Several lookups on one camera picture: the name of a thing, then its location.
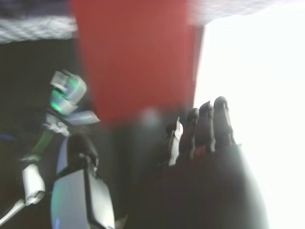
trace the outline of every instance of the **red object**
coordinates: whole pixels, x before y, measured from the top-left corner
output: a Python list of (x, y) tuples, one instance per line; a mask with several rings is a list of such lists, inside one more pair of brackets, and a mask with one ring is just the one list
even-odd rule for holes
[(98, 117), (193, 102), (194, 27), (186, 0), (71, 0)]

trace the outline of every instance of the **dark floor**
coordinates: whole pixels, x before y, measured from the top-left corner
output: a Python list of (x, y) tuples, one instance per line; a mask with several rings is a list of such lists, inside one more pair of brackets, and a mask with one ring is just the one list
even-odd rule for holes
[[(47, 106), (49, 83), (55, 70), (66, 69), (85, 78), (74, 40), (0, 45), (0, 63), (0, 119), (5, 124), (7, 118), (14, 123), (13, 111), (20, 115), (26, 108)], [(133, 121), (112, 129), (103, 128), (102, 124), (87, 128), (99, 152), (99, 173), (109, 186), (116, 218), (127, 213), (133, 185), (153, 168), (164, 126), (179, 115), (183, 113), (160, 115), (154, 125)], [(56, 135), (39, 162), (47, 192), (52, 190), (62, 140)], [(22, 195), (16, 165), (18, 153), (15, 148), (0, 145), (0, 208)], [(50, 194), (47, 194), (39, 204), (27, 207), (1, 228), (51, 228), (49, 204)]]

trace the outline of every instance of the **back of robotic hand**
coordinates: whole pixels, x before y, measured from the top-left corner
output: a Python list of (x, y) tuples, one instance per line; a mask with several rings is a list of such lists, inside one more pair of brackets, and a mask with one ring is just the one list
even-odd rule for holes
[(139, 185), (126, 229), (269, 228), (224, 97), (189, 112), (178, 154), (175, 165)]

